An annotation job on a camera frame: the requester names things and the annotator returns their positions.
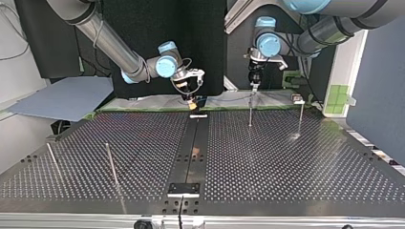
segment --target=metal rod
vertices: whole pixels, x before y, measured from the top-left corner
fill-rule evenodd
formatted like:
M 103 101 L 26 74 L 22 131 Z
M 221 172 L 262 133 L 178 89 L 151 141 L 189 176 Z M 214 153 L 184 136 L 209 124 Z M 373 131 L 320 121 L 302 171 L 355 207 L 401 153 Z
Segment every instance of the metal rod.
M 47 143 L 47 146 L 48 146 L 48 150 L 49 150 L 49 152 L 50 152 L 50 154 L 51 154 L 52 161 L 53 161 L 53 163 L 56 164 L 57 161 L 56 161 L 56 157 L 54 157 L 53 149 L 52 149 L 52 147 L 51 147 L 51 144 L 50 144 L 50 143 Z
M 251 94 L 250 98 L 249 98 L 249 110 L 250 110 L 249 127 L 251 127 L 252 126 L 252 119 L 253 119 L 253 94 Z
M 301 105 L 300 123 L 301 123 L 301 122 L 302 122 L 302 120 L 303 120 L 303 114 L 304 114 L 304 105 L 305 105 L 305 103 L 303 103 L 303 104 Z
M 107 150 L 107 155 L 110 160 L 110 165 L 111 165 L 111 170 L 113 171 L 114 180 L 116 182 L 116 185 L 119 185 L 118 177 L 117 177 L 117 173 L 116 173 L 116 166 L 114 165 L 113 155 L 111 154 L 111 150 L 110 150 L 110 144 L 105 143 L 105 149 Z

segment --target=black panel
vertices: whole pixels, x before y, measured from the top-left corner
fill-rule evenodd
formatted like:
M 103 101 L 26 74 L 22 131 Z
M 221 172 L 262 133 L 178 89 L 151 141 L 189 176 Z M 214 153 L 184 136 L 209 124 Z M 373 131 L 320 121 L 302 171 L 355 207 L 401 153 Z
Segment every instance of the black panel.
M 205 71 L 199 94 L 217 95 L 224 89 L 224 0 L 105 1 L 104 15 L 123 40 L 145 59 L 159 55 L 158 46 L 173 40 L 193 68 Z M 177 94 L 163 78 L 150 84 L 128 85 L 113 68 L 117 97 Z
M 323 49 L 318 57 L 312 59 L 309 83 L 313 89 L 313 93 L 320 101 L 324 101 L 327 94 L 335 52 L 336 46 L 329 46 Z M 297 89 L 297 92 L 305 98 L 312 94 L 308 86 L 301 86 Z
M 41 77 L 80 75 L 74 28 L 46 0 L 15 0 L 15 5 Z

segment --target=gray cable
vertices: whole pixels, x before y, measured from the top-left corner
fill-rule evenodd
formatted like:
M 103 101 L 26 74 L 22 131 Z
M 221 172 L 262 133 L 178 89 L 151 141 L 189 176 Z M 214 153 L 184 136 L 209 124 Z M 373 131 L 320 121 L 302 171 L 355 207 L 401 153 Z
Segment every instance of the gray cable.
M 18 20 L 20 19 L 20 16 L 18 15 L 17 11 L 12 8 L 11 6 L 7 5 L 6 3 L 0 2 L 0 7 L 6 8 L 7 10 L 9 10 L 10 12 L 12 12 L 12 14 L 14 14 L 15 18 L 17 18 Z M 11 25 L 11 27 L 15 30 L 15 32 L 18 34 L 18 36 L 21 37 L 21 39 L 23 39 L 24 41 L 27 41 L 26 35 L 24 33 L 24 31 L 19 31 L 14 24 L 10 21 L 10 19 L 7 17 L 7 15 L 0 10 L 0 12 L 3 14 L 3 16 L 6 18 L 6 20 L 9 22 L 9 24 Z
M 100 37 L 101 30 L 103 27 L 104 27 L 104 20 L 101 21 L 100 27 L 96 31 L 96 38 L 95 38 L 95 41 L 93 42 L 93 48 L 95 48 L 95 49 L 97 49 L 97 41 L 98 41 L 98 38 Z
M 173 85 L 173 87 L 176 89 L 176 91 L 178 91 L 179 93 L 181 93 L 181 94 L 184 94 L 184 95 L 191 95 L 191 94 L 194 94 L 194 93 L 196 93 L 199 89 L 200 89 L 200 85 L 197 87 L 197 89 L 196 90 L 194 90 L 193 92 L 191 92 L 191 93 L 185 93 L 185 92 L 182 92 L 177 86 L 176 86 L 176 84 L 175 84 L 175 82 L 173 81 L 173 79 L 170 79 L 170 81 L 172 82 L 172 85 Z
M 6 3 L 0 2 L 0 7 L 6 8 L 7 10 L 11 11 L 12 14 L 14 14 L 15 18 L 17 18 L 18 20 L 20 19 L 20 17 L 18 16 L 17 11 L 15 11 L 15 9 L 13 9 L 11 6 L 7 5 Z M 14 26 L 14 24 L 10 21 L 10 19 L 7 17 L 7 15 L 1 9 L 0 9 L 0 12 L 4 16 L 4 18 L 6 18 L 6 20 L 9 22 L 9 24 L 11 25 L 11 28 L 15 30 L 15 32 L 18 34 L 18 36 L 21 37 L 21 39 L 23 39 L 25 42 L 27 42 L 27 38 L 25 37 L 25 33 L 23 31 L 20 32 Z M 17 55 L 14 55 L 14 56 L 6 57 L 6 58 L 0 58 L 0 61 L 10 60 L 10 59 L 14 59 L 14 58 L 17 58 L 19 56 L 22 56 L 23 54 L 25 54 L 27 52 L 29 47 L 30 47 L 30 44 L 27 42 L 27 46 L 24 49 L 24 51 L 22 51 L 21 53 L 19 53 Z

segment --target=cable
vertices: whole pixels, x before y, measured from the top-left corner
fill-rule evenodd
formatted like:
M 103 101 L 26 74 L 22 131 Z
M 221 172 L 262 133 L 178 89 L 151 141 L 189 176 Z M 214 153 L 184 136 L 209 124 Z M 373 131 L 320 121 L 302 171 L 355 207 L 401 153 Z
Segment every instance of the cable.
M 308 83 L 310 92 L 313 94 L 313 96 L 315 97 L 316 101 L 319 103 L 319 105 L 322 107 L 322 110 L 323 110 L 323 109 L 324 109 L 324 106 L 322 105 L 322 103 L 321 103 L 321 101 L 319 100 L 318 96 L 316 96 L 315 91 L 313 90 L 312 86 L 311 86 L 310 83 L 309 83 L 309 77 L 308 77 L 308 75 L 307 75 L 307 71 L 306 71 L 306 68 L 305 68 L 305 65 L 304 65 L 303 58 L 300 57 L 300 56 L 297 56 L 297 55 L 295 54 L 294 49 L 292 49 L 292 48 L 293 48 L 293 45 L 290 43 L 291 41 L 289 40 L 288 34 L 287 34 L 287 39 L 288 39 L 288 42 L 286 42 L 286 43 L 287 43 L 288 46 L 290 47 L 290 51 L 292 52 L 292 55 L 295 56 L 295 57 L 298 57 L 299 60 L 300 60 L 300 62 L 301 62 L 301 65 L 302 65 L 302 67 L 303 67 L 303 74 L 304 74 L 305 79 L 307 80 L 307 83 Z
M 14 56 L 6 57 L 6 58 L 0 58 L 0 61 L 3 61 L 3 60 L 11 60 L 11 59 L 20 57 L 21 55 L 23 55 L 23 54 L 25 54 L 25 53 L 27 52 L 27 50 L 29 49 L 29 47 L 30 47 L 30 45 L 27 44 L 27 46 L 26 46 L 26 48 L 25 48 L 25 50 L 24 50 L 23 52 L 21 52 L 21 53 L 19 53 L 19 54 L 17 54 L 17 55 L 14 55 Z
M 185 92 L 182 92 L 177 86 L 176 86 L 176 84 L 175 84 L 175 82 L 173 81 L 173 79 L 170 79 L 170 81 L 172 82 L 172 85 L 173 85 L 173 87 L 179 92 L 179 93 L 181 93 L 181 94 L 184 94 L 184 95 L 191 95 L 191 94 L 194 94 L 194 93 L 196 93 L 199 89 L 200 89 L 200 85 L 197 87 L 197 89 L 196 90 L 194 90 L 193 92 L 191 92 L 191 93 L 185 93 Z
M 179 228 L 182 229 L 182 220 L 181 220 L 181 208 L 182 208 L 182 201 L 184 200 L 184 197 L 181 198 L 181 204 L 180 204 L 180 209 L 179 209 Z
M 302 57 L 298 57 L 298 58 L 299 58 L 299 60 L 300 60 L 300 62 L 301 62 L 301 65 L 303 66 L 303 74 L 304 74 L 305 79 L 307 80 L 307 83 L 308 83 L 308 86 L 309 86 L 309 89 L 310 89 L 311 93 L 313 94 L 313 96 L 315 97 L 316 101 L 317 101 L 317 102 L 319 103 L 319 105 L 321 106 L 322 110 L 324 110 L 324 105 L 321 103 L 321 100 L 319 100 L 318 96 L 316 96 L 315 91 L 313 90 L 312 86 L 311 86 L 310 83 L 309 83 L 309 77 L 308 77 L 308 75 L 307 75 L 307 71 L 306 71 L 306 67 L 305 67 L 305 65 L 304 65 L 303 58 L 302 58 Z
M 108 70 L 108 71 L 111 70 L 110 68 L 105 67 L 104 65 L 102 65 L 102 64 L 99 62 L 99 60 L 98 60 L 98 49 L 95 49 L 95 60 L 96 60 L 96 63 L 97 63 L 97 65 L 98 65 L 99 67 L 101 67 L 101 68 L 103 68 L 103 69 L 105 69 L 105 70 Z
M 19 20 L 20 17 L 18 16 L 18 13 L 17 13 L 11 6 L 9 6 L 9 5 L 5 4 L 5 3 L 0 2 L 0 7 L 4 7 L 4 8 L 6 8 L 6 9 L 8 9 L 9 11 L 11 11 L 12 14 L 14 14 L 14 16 Z M 10 19 L 7 17 L 7 15 L 6 15 L 2 10 L 0 10 L 0 12 L 1 12 L 1 14 L 3 14 L 4 18 L 6 18 L 6 20 L 10 23 L 11 27 L 15 30 L 15 32 L 18 34 L 18 36 L 21 37 L 21 39 L 23 39 L 25 42 L 27 42 L 27 38 L 25 37 L 25 33 L 24 33 L 23 31 L 20 32 L 20 31 L 14 26 L 14 24 L 10 21 Z M 17 55 L 14 55 L 14 56 L 0 58 L 0 61 L 11 60 L 11 59 L 20 57 L 20 56 L 24 55 L 24 54 L 29 50 L 29 48 L 30 48 L 30 44 L 27 42 L 27 46 L 26 46 L 26 48 L 24 49 L 24 51 L 22 51 L 21 53 L 19 53 L 19 54 L 17 54 Z
M 2 3 L 0 2 L 0 7 L 4 7 L 6 9 L 8 9 L 9 11 L 12 12 L 12 14 L 14 14 L 15 18 L 17 18 L 18 20 L 20 19 L 20 16 L 18 15 L 17 11 L 12 8 L 11 6 L 7 5 L 6 3 Z M 10 19 L 7 17 L 7 15 L 0 10 L 0 12 L 3 14 L 3 16 L 6 18 L 6 20 L 10 23 L 10 25 L 12 26 L 12 28 L 15 30 L 15 32 L 18 34 L 18 36 L 20 36 L 24 41 L 27 41 L 27 37 L 24 33 L 23 30 L 21 30 L 21 32 L 14 26 L 14 24 L 10 21 Z
M 96 29 L 96 26 L 95 26 L 95 24 L 93 23 L 93 21 L 92 21 L 92 25 L 93 25 L 93 28 Z M 100 37 L 101 30 L 102 30 L 103 27 L 104 27 L 104 20 L 101 20 L 100 26 L 99 26 L 98 29 L 96 30 L 95 41 L 93 42 L 93 48 L 95 48 L 95 49 L 97 49 L 97 41 L 98 41 L 98 38 Z

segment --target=metal plate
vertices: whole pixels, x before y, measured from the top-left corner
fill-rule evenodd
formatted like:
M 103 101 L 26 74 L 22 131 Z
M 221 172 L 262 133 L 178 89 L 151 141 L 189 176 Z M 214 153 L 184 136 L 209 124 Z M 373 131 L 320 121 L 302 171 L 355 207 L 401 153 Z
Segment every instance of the metal plate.
M 405 178 L 329 119 L 299 111 L 100 114 L 0 176 L 0 212 L 405 218 Z M 116 187 L 105 143 L 117 166 Z M 172 182 L 199 198 L 167 198 Z
M 39 152 L 2 175 L 0 211 L 161 214 L 187 122 L 186 113 L 99 114 L 53 144 L 57 164 Z
M 203 182 L 199 215 L 405 217 L 405 177 L 333 121 L 257 111 L 249 128 L 248 116 L 210 113 L 201 130 L 206 168 L 190 171 L 206 175 L 187 180 Z

